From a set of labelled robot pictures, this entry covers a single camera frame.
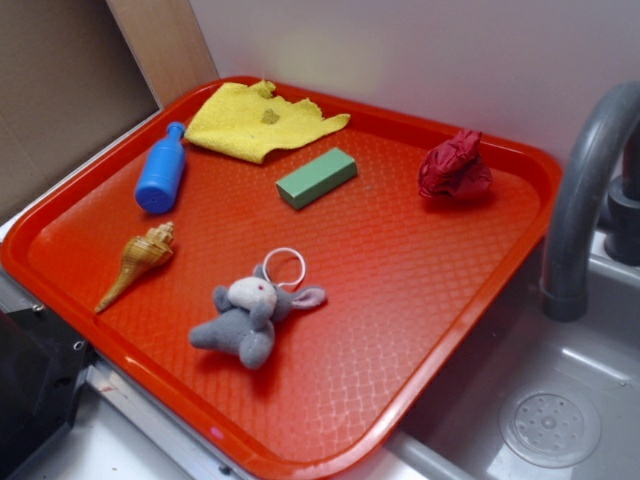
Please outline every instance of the tray rim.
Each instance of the tray rim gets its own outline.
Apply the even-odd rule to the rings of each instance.
[[[148,145],[150,146],[153,141],[162,136],[164,133],[163,125],[167,121],[179,116],[180,112],[190,111],[190,106],[193,102],[202,103],[225,82],[252,84],[260,80],[250,76],[230,77],[204,84],[186,93],[165,110],[156,114],[151,121],[133,132],[132,135],[114,145],[110,150],[104,152],[101,157],[78,172],[77,175],[68,179],[59,188],[42,198],[11,227],[0,248],[0,261],[8,273],[18,282],[28,284],[29,290],[45,304],[49,304],[51,300],[53,300],[53,304],[59,303],[62,308],[55,309],[56,312],[62,318],[74,319],[75,321],[72,323],[74,328],[90,341],[93,342],[95,338],[103,335],[103,331],[98,328],[100,326],[99,318],[94,317],[93,322],[87,322],[84,310],[79,308],[70,295],[66,292],[56,292],[55,285],[52,285],[45,278],[39,278],[35,275],[36,272],[32,271],[28,264],[29,245],[46,225],[55,222],[60,215],[78,200],[84,198],[86,194],[101,185],[111,175],[118,172],[142,153],[144,150],[141,150],[139,144],[146,142],[140,142],[140,138],[149,140]],[[388,135],[384,134],[385,128],[390,125],[401,126],[400,137],[394,136],[393,138],[403,143],[415,145],[419,140],[419,133],[426,129],[442,134],[445,137],[453,136],[460,130],[460,127],[312,92],[280,82],[275,83],[277,85],[276,94],[279,91],[284,91],[287,99],[291,101],[298,98],[311,97],[327,116],[338,113],[337,111],[334,112],[332,107],[339,103],[341,111],[346,111],[352,115],[352,121],[349,124],[350,128],[359,129],[360,122],[375,118],[380,120],[377,129],[380,135],[388,138]],[[367,128],[366,131],[368,133],[376,133],[375,129],[372,131],[371,128]],[[264,451],[257,451],[256,448],[252,448],[250,444],[255,447],[258,442],[250,437],[247,438],[247,434],[242,435],[244,432],[236,432],[238,433],[237,435],[232,435],[231,432],[234,430],[241,430],[238,426],[226,429],[226,437],[222,441],[201,427],[202,425],[211,424],[210,415],[205,415],[202,408],[206,402],[186,397],[185,392],[180,391],[179,385],[169,383],[159,385],[156,382],[147,381],[145,376],[148,375],[149,366],[132,361],[125,349],[119,348],[113,342],[110,342],[103,349],[98,346],[98,350],[111,361],[116,362],[120,368],[136,381],[140,382],[143,388],[149,390],[154,396],[162,398],[162,402],[166,403],[178,415],[181,415],[178,412],[184,411],[181,407],[185,405],[192,405],[194,402],[202,404],[198,405],[198,408],[189,409],[188,418],[183,417],[183,419],[208,441],[214,443],[251,473],[267,475],[265,478],[311,479],[333,475],[352,466],[371,453],[392,432],[404,413],[427,387],[429,379],[437,373],[446,362],[446,359],[455,351],[456,346],[466,337],[490,303],[515,274],[520,264],[540,242],[548,227],[555,200],[555,192],[562,173],[559,165],[545,152],[528,145],[491,135],[483,135],[482,143],[513,151],[531,160],[530,166],[535,168],[531,172],[527,172],[528,177],[525,180],[533,186],[539,196],[540,209],[538,215],[529,224],[523,235],[502,259],[487,281],[471,297],[462,314],[452,322],[451,326],[436,342],[431,352],[423,359],[407,382],[381,410],[372,427],[342,452],[329,458],[311,462],[284,461],[277,458],[266,447]],[[507,172],[510,170],[509,165],[501,164],[494,165],[494,167]],[[455,335],[450,334],[452,330],[455,330]],[[235,425],[226,417],[225,420],[231,423],[232,426]],[[224,423],[220,422],[220,419],[216,419],[216,422],[219,424]]]

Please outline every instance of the gray sink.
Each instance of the gray sink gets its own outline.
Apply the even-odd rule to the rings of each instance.
[[[640,273],[592,255],[588,313],[563,323],[540,311],[541,263],[538,248],[390,442],[427,478],[638,478]]]

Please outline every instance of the spiral shell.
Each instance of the spiral shell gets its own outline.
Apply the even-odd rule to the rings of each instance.
[[[151,228],[144,237],[127,242],[120,260],[120,273],[109,291],[95,308],[102,312],[111,305],[133,282],[152,268],[167,263],[173,255],[169,246],[173,241],[173,222]]]

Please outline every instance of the white loop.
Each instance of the white loop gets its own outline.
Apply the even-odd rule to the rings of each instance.
[[[300,266],[302,271],[300,272],[300,276],[296,279],[296,281],[282,282],[278,284],[279,287],[287,286],[287,287],[293,287],[295,289],[298,285],[300,285],[300,282],[302,282],[302,280],[304,279],[304,276],[307,274],[307,265],[304,261],[304,257],[300,254],[300,252],[298,252],[297,250],[294,250],[293,248],[288,248],[288,247],[276,248],[275,250],[271,250],[267,254],[267,256],[264,257],[264,261],[262,262],[262,271],[264,272],[264,278],[269,283],[273,283],[269,278],[269,274],[267,273],[267,263],[269,263],[269,260],[271,259],[271,257],[273,257],[276,253],[280,253],[280,252],[292,253],[300,261]]]

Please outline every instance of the blue toy bottle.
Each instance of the blue toy bottle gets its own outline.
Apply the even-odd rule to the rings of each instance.
[[[135,191],[136,202],[149,213],[168,212],[176,201],[185,165],[184,147],[180,143],[184,132],[183,124],[171,122],[167,136],[149,152]]]

